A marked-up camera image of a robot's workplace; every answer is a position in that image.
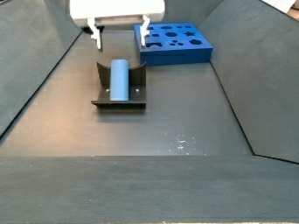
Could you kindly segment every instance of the bin floor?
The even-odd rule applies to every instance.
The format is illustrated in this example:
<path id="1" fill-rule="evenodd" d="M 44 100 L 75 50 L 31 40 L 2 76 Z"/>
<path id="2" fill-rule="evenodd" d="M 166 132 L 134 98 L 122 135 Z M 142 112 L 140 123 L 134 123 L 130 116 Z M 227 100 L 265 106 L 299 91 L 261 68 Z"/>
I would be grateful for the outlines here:
<path id="1" fill-rule="evenodd" d="M 132 31 L 82 34 L 7 131 L 0 156 L 251 155 L 210 63 L 147 68 L 146 110 L 98 109 L 98 62 L 139 66 Z"/>

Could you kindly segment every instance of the black holder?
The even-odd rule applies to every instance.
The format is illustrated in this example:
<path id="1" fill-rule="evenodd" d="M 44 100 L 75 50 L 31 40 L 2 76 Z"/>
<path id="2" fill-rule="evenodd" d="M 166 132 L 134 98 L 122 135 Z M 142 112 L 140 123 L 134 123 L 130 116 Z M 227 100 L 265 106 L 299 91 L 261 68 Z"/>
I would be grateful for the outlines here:
<path id="1" fill-rule="evenodd" d="M 128 69 L 128 101 L 110 100 L 111 68 L 98 63 L 100 90 L 98 100 L 91 103 L 100 108 L 130 109 L 146 107 L 146 64 Z"/>

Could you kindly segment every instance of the hole in foam block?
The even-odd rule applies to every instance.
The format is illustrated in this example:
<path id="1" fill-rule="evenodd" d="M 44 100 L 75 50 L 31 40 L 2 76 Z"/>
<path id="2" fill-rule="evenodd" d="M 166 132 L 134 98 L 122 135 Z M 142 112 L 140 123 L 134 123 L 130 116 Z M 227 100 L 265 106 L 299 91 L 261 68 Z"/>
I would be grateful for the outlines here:
<path id="1" fill-rule="evenodd" d="M 162 29 L 165 29 L 165 30 L 171 30 L 171 29 L 173 29 L 173 27 L 171 27 L 171 26 L 169 26 L 169 25 L 166 25 L 166 26 L 163 26 L 163 27 L 162 27 Z"/>
<path id="2" fill-rule="evenodd" d="M 197 45 L 197 46 L 202 45 L 202 41 L 198 39 L 193 39 L 190 42 L 193 45 Z"/>
<path id="3" fill-rule="evenodd" d="M 157 43 L 146 43 L 146 47 L 151 47 L 151 46 L 163 46 L 162 43 L 157 42 Z"/>
<path id="4" fill-rule="evenodd" d="M 175 32 L 167 32 L 165 35 L 171 38 L 178 36 Z"/>

